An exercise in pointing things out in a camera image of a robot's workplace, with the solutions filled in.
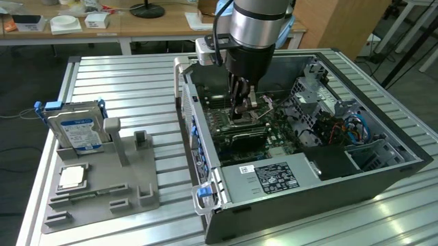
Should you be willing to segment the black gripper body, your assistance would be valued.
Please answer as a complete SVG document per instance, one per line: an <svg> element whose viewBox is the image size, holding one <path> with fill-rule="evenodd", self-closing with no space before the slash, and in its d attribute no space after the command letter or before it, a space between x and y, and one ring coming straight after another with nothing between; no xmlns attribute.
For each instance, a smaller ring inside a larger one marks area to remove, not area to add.
<svg viewBox="0 0 438 246"><path fill-rule="evenodd" d="M227 50L225 68L231 74L243 78L262 78L271 63L275 47L252 49L237 47Z"/></svg>

